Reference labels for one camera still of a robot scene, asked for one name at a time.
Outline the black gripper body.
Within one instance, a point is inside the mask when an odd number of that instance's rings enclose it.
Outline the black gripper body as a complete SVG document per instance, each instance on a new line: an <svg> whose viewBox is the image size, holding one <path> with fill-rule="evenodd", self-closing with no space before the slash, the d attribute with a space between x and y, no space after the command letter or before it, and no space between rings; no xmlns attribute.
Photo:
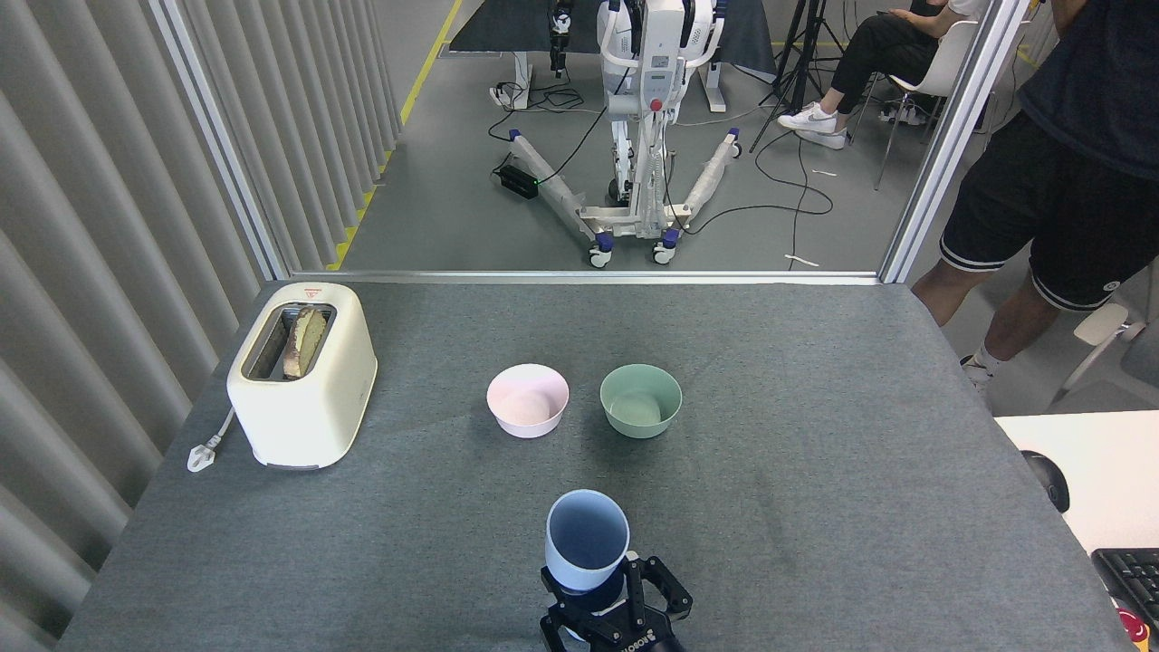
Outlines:
<svg viewBox="0 0 1159 652"><path fill-rule="evenodd" d="M604 633L595 627L580 627L580 638L590 644L590 651L687 651L666 624Z"/></svg>

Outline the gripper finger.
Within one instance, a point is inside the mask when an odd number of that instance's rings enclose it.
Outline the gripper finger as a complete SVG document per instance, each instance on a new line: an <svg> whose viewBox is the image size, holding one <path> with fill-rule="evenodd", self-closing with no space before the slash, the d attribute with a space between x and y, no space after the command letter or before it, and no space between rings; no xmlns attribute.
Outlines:
<svg viewBox="0 0 1159 652"><path fill-rule="evenodd" d="M590 644L580 638L580 627L592 627L597 622L597 591L567 589L551 574L548 566L540 570L540 580L553 595L553 603L540 618L540 630L548 651L567 651L562 632L590 649Z"/></svg>
<svg viewBox="0 0 1159 652"><path fill-rule="evenodd" d="M651 631L655 637L672 637L672 618L687 618L692 609L693 598L688 591L657 556L642 561L637 554L630 552L622 561L622 570L627 589L627 624L632 636L646 636ZM646 605L643 583L651 583L666 600L663 610Z"/></svg>

